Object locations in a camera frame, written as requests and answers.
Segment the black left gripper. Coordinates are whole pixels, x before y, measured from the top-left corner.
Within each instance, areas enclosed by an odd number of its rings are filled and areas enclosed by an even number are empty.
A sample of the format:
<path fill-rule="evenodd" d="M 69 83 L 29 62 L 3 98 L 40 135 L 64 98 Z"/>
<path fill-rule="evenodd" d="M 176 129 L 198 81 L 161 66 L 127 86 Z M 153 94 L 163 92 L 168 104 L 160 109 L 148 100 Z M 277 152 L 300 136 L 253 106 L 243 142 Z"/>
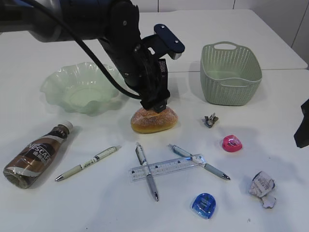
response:
<path fill-rule="evenodd" d="M 162 76 L 158 60 L 167 52 L 167 47 L 158 36 L 147 36 L 134 48 L 138 63 L 139 85 L 137 92 L 145 110 L 161 113 L 166 110 L 169 90 L 162 91 Z"/>

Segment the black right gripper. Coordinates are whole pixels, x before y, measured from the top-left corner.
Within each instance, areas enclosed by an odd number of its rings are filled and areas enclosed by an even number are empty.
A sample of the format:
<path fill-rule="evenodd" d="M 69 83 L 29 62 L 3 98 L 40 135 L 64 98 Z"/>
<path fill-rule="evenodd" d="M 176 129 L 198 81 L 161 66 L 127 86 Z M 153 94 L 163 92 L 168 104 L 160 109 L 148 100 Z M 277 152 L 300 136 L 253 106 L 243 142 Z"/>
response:
<path fill-rule="evenodd" d="M 296 146 L 304 148 L 309 145 L 309 100 L 301 105 L 303 113 L 302 122 L 294 134 Z"/>

